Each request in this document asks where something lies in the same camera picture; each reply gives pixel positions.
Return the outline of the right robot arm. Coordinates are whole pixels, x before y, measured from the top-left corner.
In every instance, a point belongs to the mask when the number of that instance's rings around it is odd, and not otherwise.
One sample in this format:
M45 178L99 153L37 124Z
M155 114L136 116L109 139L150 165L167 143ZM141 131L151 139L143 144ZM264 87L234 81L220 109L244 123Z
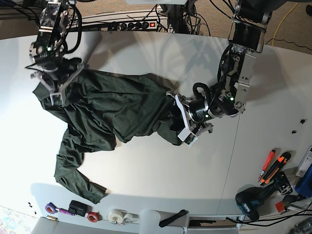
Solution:
M36 41L29 49L31 65L26 69L34 70L31 77L37 77L50 92L50 98L65 99L65 90L84 68L80 58L66 58L74 53L81 42L82 16L75 0L50 0L39 19ZM78 32L77 41L72 49L68 48L66 38L74 22Z

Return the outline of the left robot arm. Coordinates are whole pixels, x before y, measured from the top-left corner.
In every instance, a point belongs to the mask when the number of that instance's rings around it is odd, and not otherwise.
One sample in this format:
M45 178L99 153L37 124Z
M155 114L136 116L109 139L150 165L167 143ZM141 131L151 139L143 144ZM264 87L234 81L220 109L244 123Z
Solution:
M194 139L201 131L212 132L209 121L214 118L235 117L245 111L255 54L262 52L267 25L279 6L273 0L237 1L231 8L232 36L221 56L216 84L195 83L193 98L167 93L175 99L170 130L180 140Z

